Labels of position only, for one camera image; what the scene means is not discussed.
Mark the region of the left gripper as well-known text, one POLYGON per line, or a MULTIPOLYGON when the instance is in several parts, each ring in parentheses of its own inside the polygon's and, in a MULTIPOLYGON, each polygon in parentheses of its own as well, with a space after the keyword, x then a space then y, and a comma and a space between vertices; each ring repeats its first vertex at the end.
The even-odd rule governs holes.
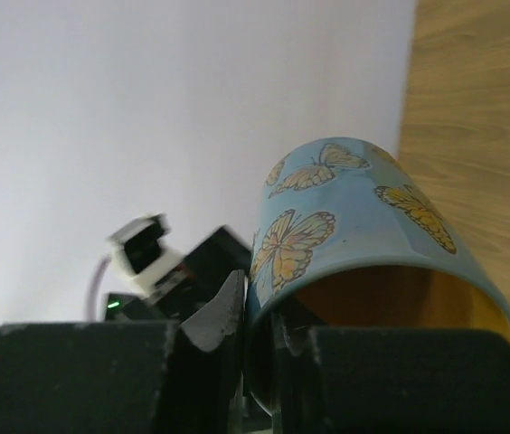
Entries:
POLYGON ((230 273, 250 269, 251 249, 222 226, 198 244, 154 285, 150 306, 184 321, 209 303, 230 273))

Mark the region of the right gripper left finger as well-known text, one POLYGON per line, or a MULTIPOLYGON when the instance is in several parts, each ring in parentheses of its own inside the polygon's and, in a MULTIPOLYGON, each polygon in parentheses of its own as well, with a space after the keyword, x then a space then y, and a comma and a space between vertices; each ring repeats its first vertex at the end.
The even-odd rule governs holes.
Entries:
POLYGON ((245 277, 187 320, 0 326, 0 433, 239 433, 245 277))

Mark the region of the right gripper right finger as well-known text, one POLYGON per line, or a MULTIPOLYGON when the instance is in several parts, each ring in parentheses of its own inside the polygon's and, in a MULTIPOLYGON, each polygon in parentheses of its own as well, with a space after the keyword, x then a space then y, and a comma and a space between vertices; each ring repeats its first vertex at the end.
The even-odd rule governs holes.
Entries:
POLYGON ((510 433, 510 344, 472 329, 272 320, 277 433, 510 433))

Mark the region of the blue mug orange inside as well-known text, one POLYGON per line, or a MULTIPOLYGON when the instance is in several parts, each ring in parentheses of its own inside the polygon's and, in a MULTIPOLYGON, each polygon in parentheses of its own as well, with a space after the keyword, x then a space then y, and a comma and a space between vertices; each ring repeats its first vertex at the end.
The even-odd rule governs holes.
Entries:
POLYGON ((384 149, 304 144, 263 188, 246 300, 244 372, 272 411, 271 318, 302 306, 331 326, 473 328, 510 343, 510 304, 384 149))

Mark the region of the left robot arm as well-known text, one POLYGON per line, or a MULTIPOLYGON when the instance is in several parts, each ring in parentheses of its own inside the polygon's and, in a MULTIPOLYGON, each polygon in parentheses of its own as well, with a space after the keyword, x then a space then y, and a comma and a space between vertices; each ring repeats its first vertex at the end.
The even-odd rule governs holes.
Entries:
POLYGON ((146 228, 110 256, 138 293, 109 293, 104 319, 183 322, 218 294, 230 273, 247 272, 250 259, 251 249, 226 225, 186 254, 146 228))

